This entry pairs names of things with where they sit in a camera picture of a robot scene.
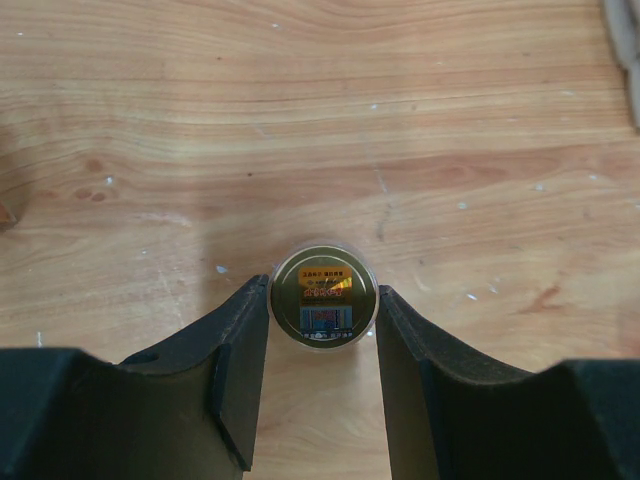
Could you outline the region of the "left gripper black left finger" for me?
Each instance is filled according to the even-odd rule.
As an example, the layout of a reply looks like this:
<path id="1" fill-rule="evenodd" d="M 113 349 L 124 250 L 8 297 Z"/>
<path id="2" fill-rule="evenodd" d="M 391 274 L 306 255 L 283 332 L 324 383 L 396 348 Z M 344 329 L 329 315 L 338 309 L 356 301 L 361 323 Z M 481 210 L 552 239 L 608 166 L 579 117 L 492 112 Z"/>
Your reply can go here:
<path id="1" fill-rule="evenodd" d="M 78 348 L 1 352 L 5 479 L 239 479 L 252 467 L 268 279 L 114 364 Z"/>

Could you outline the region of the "gold bottle lid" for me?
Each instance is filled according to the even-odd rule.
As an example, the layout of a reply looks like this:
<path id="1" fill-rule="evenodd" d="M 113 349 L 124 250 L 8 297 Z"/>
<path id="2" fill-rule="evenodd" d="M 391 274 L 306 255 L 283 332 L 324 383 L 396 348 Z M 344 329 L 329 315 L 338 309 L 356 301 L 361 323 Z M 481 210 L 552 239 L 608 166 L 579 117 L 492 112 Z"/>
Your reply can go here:
<path id="1" fill-rule="evenodd" d="M 335 351 L 358 342 L 375 324 L 380 286 L 352 246 L 310 242 L 274 267 L 267 306 L 291 340 L 315 351 Z"/>

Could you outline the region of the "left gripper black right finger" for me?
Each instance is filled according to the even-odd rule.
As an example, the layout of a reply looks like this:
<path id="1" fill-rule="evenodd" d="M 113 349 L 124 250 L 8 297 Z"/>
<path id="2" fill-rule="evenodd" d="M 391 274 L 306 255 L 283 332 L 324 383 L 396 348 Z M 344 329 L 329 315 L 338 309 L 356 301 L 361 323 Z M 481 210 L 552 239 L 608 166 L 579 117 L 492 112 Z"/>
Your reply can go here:
<path id="1" fill-rule="evenodd" d="M 635 479 L 639 363 L 569 359 L 531 373 L 380 291 L 376 339 L 396 479 Z"/>

